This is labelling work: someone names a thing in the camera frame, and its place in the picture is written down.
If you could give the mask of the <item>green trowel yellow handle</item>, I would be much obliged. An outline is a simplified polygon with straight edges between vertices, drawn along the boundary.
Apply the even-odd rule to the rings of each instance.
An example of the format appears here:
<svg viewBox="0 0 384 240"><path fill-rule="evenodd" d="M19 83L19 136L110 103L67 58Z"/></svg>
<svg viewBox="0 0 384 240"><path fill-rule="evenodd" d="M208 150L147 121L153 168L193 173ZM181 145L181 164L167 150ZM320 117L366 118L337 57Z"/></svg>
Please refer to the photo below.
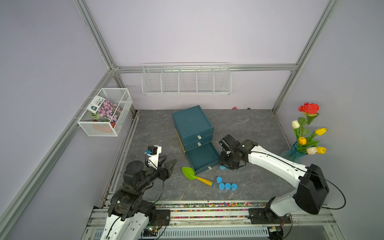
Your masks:
<svg viewBox="0 0 384 240"><path fill-rule="evenodd" d="M195 172L192 168L182 167L182 172L183 172L184 176L189 180L198 180L198 181L200 181L200 182L202 182L208 186L211 186L211 187L214 185L214 183L212 181L196 176Z"/></svg>

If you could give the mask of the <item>teal bottom drawer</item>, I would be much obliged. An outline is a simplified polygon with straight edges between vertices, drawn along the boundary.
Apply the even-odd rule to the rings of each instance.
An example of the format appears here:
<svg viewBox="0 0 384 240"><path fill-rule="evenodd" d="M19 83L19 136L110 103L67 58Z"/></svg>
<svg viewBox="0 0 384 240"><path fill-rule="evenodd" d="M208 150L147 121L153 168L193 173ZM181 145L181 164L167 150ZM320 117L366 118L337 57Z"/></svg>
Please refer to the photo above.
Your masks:
<svg viewBox="0 0 384 240"><path fill-rule="evenodd" d="M196 175L219 165L220 154L214 147L213 143L207 143L200 147L186 151L186 156Z"/></svg>

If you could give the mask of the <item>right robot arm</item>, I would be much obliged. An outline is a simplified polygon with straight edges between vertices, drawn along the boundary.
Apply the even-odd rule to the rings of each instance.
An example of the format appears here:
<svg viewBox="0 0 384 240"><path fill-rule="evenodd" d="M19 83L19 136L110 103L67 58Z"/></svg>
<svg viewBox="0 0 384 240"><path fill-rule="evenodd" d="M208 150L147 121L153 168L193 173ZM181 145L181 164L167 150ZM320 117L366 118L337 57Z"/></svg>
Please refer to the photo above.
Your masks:
<svg viewBox="0 0 384 240"><path fill-rule="evenodd" d="M284 179L295 190L280 197L272 197L258 214L253 216L268 223L286 214L304 211L317 215L329 194L329 187L320 167L294 163L275 155L257 143L245 140L242 143L230 134L223 137L220 165L230 170L242 167L240 162L262 167Z"/></svg>

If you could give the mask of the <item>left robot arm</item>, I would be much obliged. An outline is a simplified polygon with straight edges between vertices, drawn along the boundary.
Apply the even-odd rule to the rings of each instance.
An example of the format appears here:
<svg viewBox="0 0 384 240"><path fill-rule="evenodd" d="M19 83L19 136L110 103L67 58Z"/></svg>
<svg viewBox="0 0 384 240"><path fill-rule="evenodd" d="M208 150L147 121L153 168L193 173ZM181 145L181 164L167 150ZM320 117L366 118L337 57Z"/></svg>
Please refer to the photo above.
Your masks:
<svg viewBox="0 0 384 240"><path fill-rule="evenodd" d="M130 162L124 172L123 186L112 196L102 240L137 240L147 227L150 233L165 231L170 224L170 211L157 210L156 202L143 200L146 190L155 180L163 183L172 175L176 159L160 156L157 168L145 168L142 161Z"/></svg>

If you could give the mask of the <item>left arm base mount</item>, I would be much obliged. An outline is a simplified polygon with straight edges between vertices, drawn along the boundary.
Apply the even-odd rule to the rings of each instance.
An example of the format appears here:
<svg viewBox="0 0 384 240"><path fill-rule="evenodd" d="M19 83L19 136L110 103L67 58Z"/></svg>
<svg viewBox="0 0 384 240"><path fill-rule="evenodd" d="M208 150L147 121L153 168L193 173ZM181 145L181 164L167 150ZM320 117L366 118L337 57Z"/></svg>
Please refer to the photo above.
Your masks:
<svg viewBox="0 0 384 240"><path fill-rule="evenodd" d="M171 219L170 210L158 210L155 206L139 210L149 220L147 226L168 226Z"/></svg>

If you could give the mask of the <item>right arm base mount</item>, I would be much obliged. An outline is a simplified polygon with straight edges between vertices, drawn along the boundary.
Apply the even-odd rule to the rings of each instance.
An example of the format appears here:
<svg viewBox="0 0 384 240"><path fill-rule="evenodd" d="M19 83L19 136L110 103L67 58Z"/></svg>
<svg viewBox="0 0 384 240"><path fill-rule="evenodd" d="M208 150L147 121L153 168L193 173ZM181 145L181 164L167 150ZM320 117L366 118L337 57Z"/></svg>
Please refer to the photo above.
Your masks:
<svg viewBox="0 0 384 240"><path fill-rule="evenodd" d="M271 210L265 210L261 208L249 209L248 219L252 225L284 225L291 224L292 220L290 215L284 215L279 217Z"/></svg>

